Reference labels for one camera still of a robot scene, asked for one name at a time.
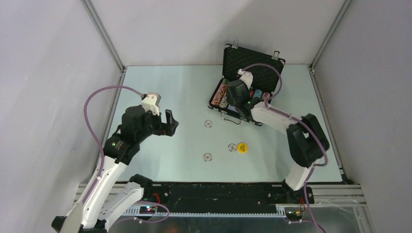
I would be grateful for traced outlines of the black poker set case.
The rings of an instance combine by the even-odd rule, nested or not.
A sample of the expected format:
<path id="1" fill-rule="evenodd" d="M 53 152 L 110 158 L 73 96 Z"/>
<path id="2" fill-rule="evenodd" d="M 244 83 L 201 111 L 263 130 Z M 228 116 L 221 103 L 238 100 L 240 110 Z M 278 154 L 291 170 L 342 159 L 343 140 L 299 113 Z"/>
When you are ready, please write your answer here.
<path id="1" fill-rule="evenodd" d="M 258 101 L 270 101 L 282 87 L 281 73 L 286 64 L 279 52 L 272 55 L 239 46 L 235 40 L 223 50 L 222 75 L 207 104 L 209 109 L 257 126 L 250 110 Z"/>

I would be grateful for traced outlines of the yellow big blind button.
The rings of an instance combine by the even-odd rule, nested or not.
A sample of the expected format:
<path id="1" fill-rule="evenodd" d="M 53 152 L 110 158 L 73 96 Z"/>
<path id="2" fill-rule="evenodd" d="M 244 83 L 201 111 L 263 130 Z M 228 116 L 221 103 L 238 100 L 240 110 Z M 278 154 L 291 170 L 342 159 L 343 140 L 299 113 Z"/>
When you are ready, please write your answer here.
<path id="1" fill-rule="evenodd" d="M 238 143 L 237 144 L 237 151 L 239 153 L 247 153 L 248 152 L 248 145 L 246 143 Z"/>

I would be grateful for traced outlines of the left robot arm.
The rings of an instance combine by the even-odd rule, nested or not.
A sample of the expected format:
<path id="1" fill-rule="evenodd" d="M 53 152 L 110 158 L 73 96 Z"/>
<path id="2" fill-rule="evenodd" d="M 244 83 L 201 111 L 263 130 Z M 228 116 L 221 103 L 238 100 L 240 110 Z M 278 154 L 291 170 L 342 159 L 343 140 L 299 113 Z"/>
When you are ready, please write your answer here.
<path id="1" fill-rule="evenodd" d="M 139 152 L 140 144 L 149 136 L 173 136 L 178 121 L 171 110 L 165 110 L 166 122 L 161 120 L 158 93 L 149 92 L 141 104 L 128 107 L 121 124 L 103 147 L 92 180 L 80 199 L 66 216 L 56 216 L 51 224 L 58 233 L 106 233 L 113 223 L 135 202 L 148 202 L 153 198 L 153 181 L 136 174 L 129 179 L 124 190 L 109 203 L 105 203 L 112 187 Z"/>

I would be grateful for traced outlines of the blue playing card deck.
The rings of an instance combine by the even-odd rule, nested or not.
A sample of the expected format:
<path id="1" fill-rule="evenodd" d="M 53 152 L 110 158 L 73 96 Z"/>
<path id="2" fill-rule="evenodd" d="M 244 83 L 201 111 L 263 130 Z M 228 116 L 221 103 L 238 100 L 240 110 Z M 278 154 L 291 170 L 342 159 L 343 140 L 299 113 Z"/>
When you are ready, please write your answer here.
<path id="1" fill-rule="evenodd" d="M 230 104 L 227 106 L 227 110 L 228 110 L 228 112 L 238 114 L 238 111 L 236 110 L 236 108 L 234 106 L 230 105 Z"/>

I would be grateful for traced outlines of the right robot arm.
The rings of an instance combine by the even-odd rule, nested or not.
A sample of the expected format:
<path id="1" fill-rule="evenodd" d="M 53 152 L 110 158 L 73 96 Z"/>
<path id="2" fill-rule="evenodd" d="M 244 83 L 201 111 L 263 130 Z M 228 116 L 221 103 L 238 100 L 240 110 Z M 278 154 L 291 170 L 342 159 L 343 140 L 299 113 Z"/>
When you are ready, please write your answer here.
<path id="1" fill-rule="evenodd" d="M 329 143 L 316 116 L 295 117 L 257 94 L 251 96 L 250 92 L 271 91 L 267 85 L 258 85 L 261 78 L 246 67 L 234 80 L 218 86 L 217 104 L 228 104 L 221 113 L 235 111 L 240 124 L 227 119 L 219 123 L 216 114 L 206 110 L 207 81 L 168 85 L 167 98 L 175 104 L 181 123 L 177 141 L 164 148 L 185 162 L 203 158 L 219 164 L 210 171 L 188 165 L 184 181 L 210 181 L 218 176 L 220 182 L 261 182 L 263 175 L 286 174 L 282 195 L 295 203 L 319 159 L 327 157 Z"/>

